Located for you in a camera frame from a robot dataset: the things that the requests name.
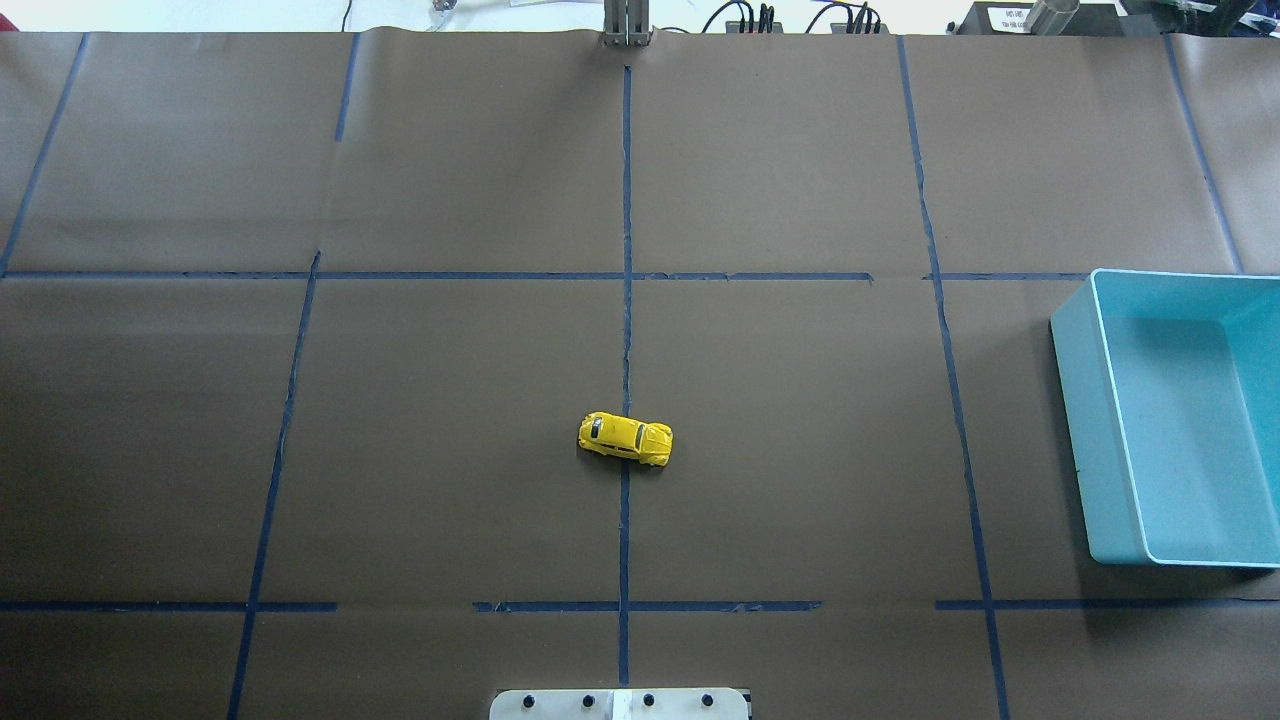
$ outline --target car hood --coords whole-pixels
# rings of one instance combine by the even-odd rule
[[[644,439],[641,441],[641,450],[644,452],[654,454],[667,454],[671,452],[672,436],[663,428],[655,428],[654,425],[645,425]]]

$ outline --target metal cylinder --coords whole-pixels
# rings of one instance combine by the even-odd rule
[[[1036,0],[1027,13],[1027,32],[1032,35],[1061,35],[1080,9],[1080,0]]]

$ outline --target metal plate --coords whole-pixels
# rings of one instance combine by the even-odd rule
[[[731,688],[507,691],[493,698],[489,720],[749,720],[746,697]]]

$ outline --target metal stand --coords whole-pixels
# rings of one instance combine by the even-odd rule
[[[604,0],[604,44],[649,45],[649,0]]]

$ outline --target car roof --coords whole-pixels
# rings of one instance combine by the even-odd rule
[[[595,442],[603,442],[605,445],[616,445],[618,447],[635,448],[636,446],[636,428],[640,423],[632,420],[631,418],[621,418],[618,415],[605,415],[603,427],[600,428],[600,436]]]

